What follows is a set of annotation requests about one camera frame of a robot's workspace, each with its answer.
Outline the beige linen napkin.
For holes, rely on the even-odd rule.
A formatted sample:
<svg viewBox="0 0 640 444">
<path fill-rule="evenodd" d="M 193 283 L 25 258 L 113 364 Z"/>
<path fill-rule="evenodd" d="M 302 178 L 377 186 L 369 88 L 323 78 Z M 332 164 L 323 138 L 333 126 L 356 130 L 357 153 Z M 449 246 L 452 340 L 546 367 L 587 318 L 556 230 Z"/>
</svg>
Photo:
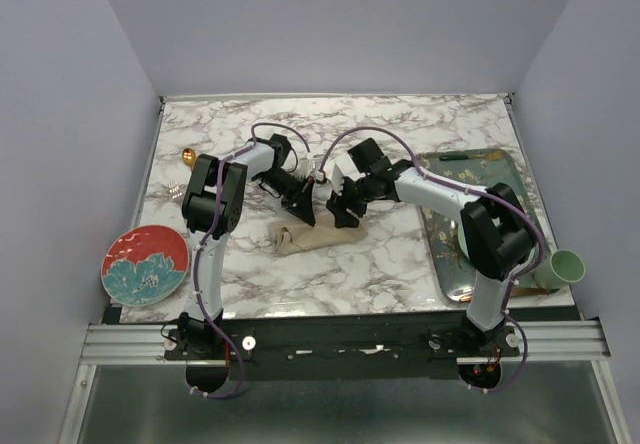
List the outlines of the beige linen napkin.
<svg viewBox="0 0 640 444">
<path fill-rule="evenodd" d="M 273 251 L 281 256 L 307 252 L 341 244 L 356 243 L 368 235 L 365 222 L 355 228 L 334 226 L 334 217 L 329 211 L 316 213 L 316 224 L 309 226 L 286 210 L 287 218 L 271 221 L 268 235 Z"/>
</svg>

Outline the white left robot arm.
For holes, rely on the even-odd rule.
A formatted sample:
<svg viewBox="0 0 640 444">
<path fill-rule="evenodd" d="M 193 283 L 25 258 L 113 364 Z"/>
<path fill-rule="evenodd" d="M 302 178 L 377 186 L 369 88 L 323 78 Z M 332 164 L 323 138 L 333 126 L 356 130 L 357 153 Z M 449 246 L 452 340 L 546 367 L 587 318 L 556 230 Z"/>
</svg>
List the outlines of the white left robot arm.
<svg viewBox="0 0 640 444">
<path fill-rule="evenodd" d="M 248 141 L 229 158 L 199 155 L 181 206 L 192 254 L 191 295 L 177 321 L 178 339 L 201 359 L 214 357 L 221 336 L 222 270 L 225 248 L 237 227 L 246 184 L 257 181 L 276 192 L 282 208 L 303 222 L 316 223 L 313 180 L 301 179 L 284 164 L 293 152 L 287 137 Z"/>
</svg>

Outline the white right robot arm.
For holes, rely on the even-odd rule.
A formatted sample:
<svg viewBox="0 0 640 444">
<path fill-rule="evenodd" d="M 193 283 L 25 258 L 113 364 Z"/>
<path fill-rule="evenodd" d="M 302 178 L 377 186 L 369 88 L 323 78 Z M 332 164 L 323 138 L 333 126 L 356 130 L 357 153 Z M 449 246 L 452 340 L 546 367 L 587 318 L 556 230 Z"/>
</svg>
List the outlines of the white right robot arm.
<svg viewBox="0 0 640 444">
<path fill-rule="evenodd" d="M 476 270 L 471 304 L 461 321 L 462 348 L 480 356 L 496 344 L 507 321 L 512 288 L 543 257 L 544 237 L 512 188 L 465 184 L 422 167 L 415 154 L 395 163 L 368 138 L 348 151 L 361 177 L 336 172 L 326 208 L 337 228 L 355 228 L 368 204 L 388 200 L 427 208 L 453 220 Z"/>
</svg>

